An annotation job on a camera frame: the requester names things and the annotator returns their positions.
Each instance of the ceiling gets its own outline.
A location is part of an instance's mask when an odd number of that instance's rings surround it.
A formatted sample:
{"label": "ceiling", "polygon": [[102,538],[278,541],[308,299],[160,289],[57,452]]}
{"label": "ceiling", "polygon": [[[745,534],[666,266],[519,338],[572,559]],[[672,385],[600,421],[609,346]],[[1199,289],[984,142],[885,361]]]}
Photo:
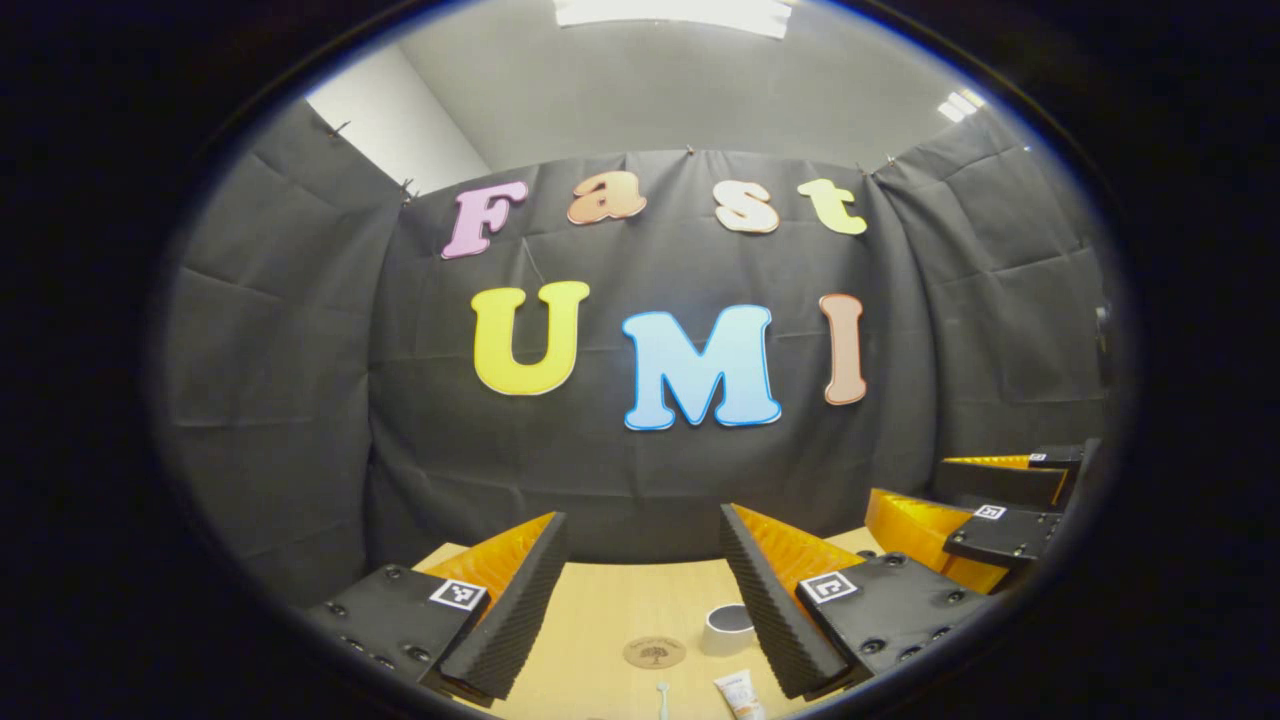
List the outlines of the ceiling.
{"label": "ceiling", "polygon": [[561,28],[553,0],[483,0],[399,46],[494,172],[686,145],[869,170],[948,127],[937,106],[966,85],[882,26],[804,0],[783,40],[669,22]]}

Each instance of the pink letter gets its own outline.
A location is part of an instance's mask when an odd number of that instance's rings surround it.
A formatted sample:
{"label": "pink letter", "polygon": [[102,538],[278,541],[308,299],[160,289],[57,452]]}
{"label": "pink letter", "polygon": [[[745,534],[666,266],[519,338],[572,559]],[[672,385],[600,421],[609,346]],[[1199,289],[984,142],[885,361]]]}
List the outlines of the pink letter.
{"label": "pink letter", "polygon": [[529,186],[524,182],[508,182],[493,187],[481,187],[458,193],[458,219],[453,223],[453,237],[440,251],[440,258],[449,260],[465,255],[479,255],[489,249],[489,238],[481,234],[485,225],[498,232],[507,224],[507,210],[511,202],[529,197]]}

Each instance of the toothpaste tube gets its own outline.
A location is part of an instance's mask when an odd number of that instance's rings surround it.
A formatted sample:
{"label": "toothpaste tube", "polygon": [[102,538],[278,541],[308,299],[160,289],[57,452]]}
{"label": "toothpaste tube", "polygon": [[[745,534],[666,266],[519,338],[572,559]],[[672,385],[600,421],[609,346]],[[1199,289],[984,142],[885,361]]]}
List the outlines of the toothpaste tube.
{"label": "toothpaste tube", "polygon": [[724,696],[724,702],[733,708],[733,717],[737,720],[764,720],[764,706],[760,705],[760,698],[755,697],[750,670],[739,670],[732,675],[719,678],[716,680],[716,687]]}

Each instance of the round coaster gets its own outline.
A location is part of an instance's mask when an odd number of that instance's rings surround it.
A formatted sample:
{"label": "round coaster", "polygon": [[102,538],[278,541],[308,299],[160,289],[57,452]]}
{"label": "round coaster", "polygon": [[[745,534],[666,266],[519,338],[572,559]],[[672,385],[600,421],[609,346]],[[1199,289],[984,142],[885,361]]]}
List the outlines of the round coaster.
{"label": "round coaster", "polygon": [[685,659],[685,646],[675,638],[640,638],[622,648],[622,657],[636,667],[662,670]]}

